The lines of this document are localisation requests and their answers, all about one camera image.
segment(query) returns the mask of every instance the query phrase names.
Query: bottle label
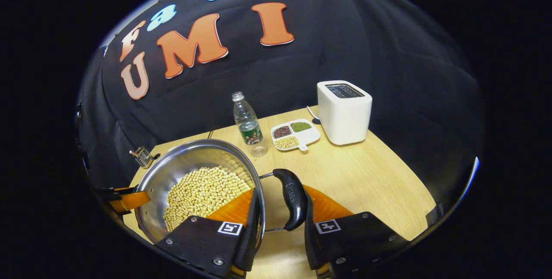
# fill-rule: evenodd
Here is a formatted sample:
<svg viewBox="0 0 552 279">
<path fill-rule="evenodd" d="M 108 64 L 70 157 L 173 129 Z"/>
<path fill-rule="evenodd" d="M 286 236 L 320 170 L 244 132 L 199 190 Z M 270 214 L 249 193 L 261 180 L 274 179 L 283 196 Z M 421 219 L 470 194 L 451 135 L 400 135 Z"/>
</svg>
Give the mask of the bottle label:
<svg viewBox="0 0 552 279">
<path fill-rule="evenodd" d="M 243 141 L 246 144 L 254 145 L 263 140 L 263 134 L 260 132 L 260 127 L 257 125 L 254 129 L 247 130 L 246 132 L 240 131 L 243 137 Z"/>
</svg>

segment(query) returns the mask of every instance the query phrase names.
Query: black pot handle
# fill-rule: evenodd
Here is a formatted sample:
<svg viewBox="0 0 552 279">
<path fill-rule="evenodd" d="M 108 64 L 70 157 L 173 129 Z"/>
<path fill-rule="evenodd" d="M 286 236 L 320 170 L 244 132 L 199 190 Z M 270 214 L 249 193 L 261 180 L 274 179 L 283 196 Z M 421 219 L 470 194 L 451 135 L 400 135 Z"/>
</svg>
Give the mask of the black pot handle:
<svg viewBox="0 0 552 279">
<path fill-rule="evenodd" d="M 282 194 L 289 210 L 289 220 L 282 228 L 267 230 L 294 230 L 305 222 L 307 216 L 307 195 L 301 181 L 295 173 L 287 169 L 274 169 L 272 173 L 263 175 L 260 179 L 274 175 L 282 183 Z"/>
</svg>

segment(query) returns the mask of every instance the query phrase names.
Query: table surface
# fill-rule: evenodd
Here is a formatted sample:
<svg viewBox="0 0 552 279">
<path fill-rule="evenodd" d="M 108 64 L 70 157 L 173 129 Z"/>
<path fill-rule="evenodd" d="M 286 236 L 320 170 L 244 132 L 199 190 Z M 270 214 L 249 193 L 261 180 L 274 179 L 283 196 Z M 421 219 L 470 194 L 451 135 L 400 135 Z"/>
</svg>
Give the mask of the table surface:
<svg viewBox="0 0 552 279">
<path fill-rule="evenodd" d="M 317 107 L 311 109 L 316 114 Z M 280 151 L 274 147 L 270 139 L 273 126 L 311 118 L 304 108 L 259 119 L 268 146 L 267 153 L 262 157 L 252 157 L 247 152 L 236 126 L 214 130 L 211 138 L 236 145 L 247 154 L 259 175 L 276 168 L 289 169 L 303 184 L 325 193 L 353 213 L 371 212 L 407 240 L 426 230 L 426 214 L 436 206 L 432 196 L 412 170 L 370 130 L 363 142 L 334 145 L 322 126 L 314 125 L 320 132 L 320 139 L 309 144 L 307 151 Z M 208 135 L 203 133 L 157 145 L 151 153 L 163 155 L 173 147 L 206 139 Z M 138 169 L 130 185 L 138 185 L 145 173 L 145 169 Z M 266 229 L 284 226 L 289 213 L 280 181 L 275 177 L 261 181 L 267 211 Z M 148 240 L 138 228 L 134 210 L 132 214 L 123 216 L 123 220 L 129 228 Z M 315 278 L 306 258 L 304 225 L 291 232 L 266 233 L 247 277 Z"/>
</svg>

